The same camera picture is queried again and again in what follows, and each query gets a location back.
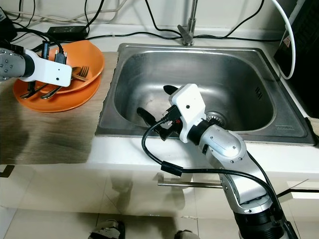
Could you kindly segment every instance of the wall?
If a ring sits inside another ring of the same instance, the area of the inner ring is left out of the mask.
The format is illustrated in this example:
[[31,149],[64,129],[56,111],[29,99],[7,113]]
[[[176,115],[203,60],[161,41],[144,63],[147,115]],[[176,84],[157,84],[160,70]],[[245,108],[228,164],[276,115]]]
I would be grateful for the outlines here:
[[[103,9],[116,6],[117,0],[106,0]],[[293,10],[296,0],[278,0],[287,14]],[[5,10],[18,10],[18,0],[0,0]],[[36,13],[72,17],[84,12],[84,0],[35,0]],[[87,10],[97,10],[100,0],[88,0]],[[149,0],[158,26],[186,25],[192,0]],[[261,0],[199,0],[197,27],[232,28],[254,13]],[[23,1],[23,10],[32,12],[32,0]],[[100,20],[108,20],[114,14],[104,13]],[[128,0],[120,10],[116,24],[152,25],[144,0]],[[282,30],[284,22],[271,0],[265,0],[261,12],[246,22],[241,29]]]

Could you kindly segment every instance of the faucet handle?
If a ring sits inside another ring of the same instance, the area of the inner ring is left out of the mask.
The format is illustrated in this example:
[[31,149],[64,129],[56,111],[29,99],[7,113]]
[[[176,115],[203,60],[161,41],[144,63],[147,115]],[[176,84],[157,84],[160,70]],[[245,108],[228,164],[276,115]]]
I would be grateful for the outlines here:
[[177,28],[178,28],[178,30],[181,33],[181,36],[183,38],[183,44],[185,46],[191,46],[193,44],[192,36],[181,25],[178,25]]

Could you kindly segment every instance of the stainless steel sink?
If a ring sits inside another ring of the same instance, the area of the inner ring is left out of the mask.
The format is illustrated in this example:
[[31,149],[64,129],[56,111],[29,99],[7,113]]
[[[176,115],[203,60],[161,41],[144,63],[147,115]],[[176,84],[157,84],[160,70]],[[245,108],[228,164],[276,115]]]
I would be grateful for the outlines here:
[[142,136],[143,107],[170,107],[164,85],[195,83],[208,117],[245,140],[314,144],[301,113],[260,49],[121,44],[96,135]]

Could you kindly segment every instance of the drain strainer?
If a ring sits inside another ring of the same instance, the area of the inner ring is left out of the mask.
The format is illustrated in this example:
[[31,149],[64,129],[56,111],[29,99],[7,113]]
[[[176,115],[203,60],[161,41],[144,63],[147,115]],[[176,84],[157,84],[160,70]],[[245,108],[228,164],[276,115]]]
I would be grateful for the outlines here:
[[209,111],[206,113],[206,120],[215,123],[216,125],[220,127],[226,126],[226,120],[225,117],[218,112],[215,111]]

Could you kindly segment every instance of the orange plate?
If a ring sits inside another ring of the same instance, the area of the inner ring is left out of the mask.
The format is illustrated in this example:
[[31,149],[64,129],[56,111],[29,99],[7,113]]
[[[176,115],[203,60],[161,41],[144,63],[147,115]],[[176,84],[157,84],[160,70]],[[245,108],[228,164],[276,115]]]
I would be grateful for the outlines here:
[[18,79],[14,83],[13,93],[20,104],[31,110],[47,113],[61,112],[71,110],[87,102],[98,90],[100,83],[101,76],[98,76],[96,80],[87,87],[75,92],[55,95],[47,100],[41,99],[40,96],[42,96],[43,93],[37,92],[28,99],[21,99],[20,96],[26,93],[25,89],[27,89],[28,82]]
[[[49,60],[54,61],[55,50],[58,48],[52,48],[49,54]],[[104,57],[103,53],[93,45],[90,41],[76,41],[69,44],[63,45],[64,52],[67,52],[66,64],[75,66],[88,66],[89,72],[87,75],[87,81],[83,82],[80,80],[72,80],[70,86],[63,87],[57,94],[67,93],[71,91],[77,91],[86,87],[93,82],[98,75],[101,74],[104,68]],[[36,82],[35,88],[41,86],[42,82]],[[48,85],[41,90],[42,93],[48,93],[55,89],[55,85]]]

